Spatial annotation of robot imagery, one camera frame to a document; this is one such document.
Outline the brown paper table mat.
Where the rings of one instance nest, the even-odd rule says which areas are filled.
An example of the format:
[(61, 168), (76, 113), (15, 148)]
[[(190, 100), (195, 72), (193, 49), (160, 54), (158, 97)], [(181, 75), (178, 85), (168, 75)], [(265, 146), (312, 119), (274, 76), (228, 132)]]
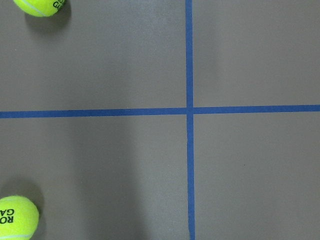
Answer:
[(0, 195), (35, 240), (319, 239), (319, 1), (1, 1)]

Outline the Roland Garros tennis ball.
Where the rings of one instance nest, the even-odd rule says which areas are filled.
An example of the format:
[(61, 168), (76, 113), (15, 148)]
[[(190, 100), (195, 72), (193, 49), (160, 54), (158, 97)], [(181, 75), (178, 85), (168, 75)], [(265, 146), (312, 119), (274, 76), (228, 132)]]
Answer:
[(0, 238), (29, 240), (34, 235), (40, 214), (36, 205), (24, 196), (0, 199)]

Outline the Wilson tennis ball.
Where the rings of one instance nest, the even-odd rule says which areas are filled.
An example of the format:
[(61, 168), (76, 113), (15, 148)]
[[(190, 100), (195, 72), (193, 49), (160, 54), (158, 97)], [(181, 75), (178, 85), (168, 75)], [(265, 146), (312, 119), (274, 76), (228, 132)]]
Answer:
[(51, 17), (66, 3), (65, 0), (13, 0), (23, 12), (34, 17)]

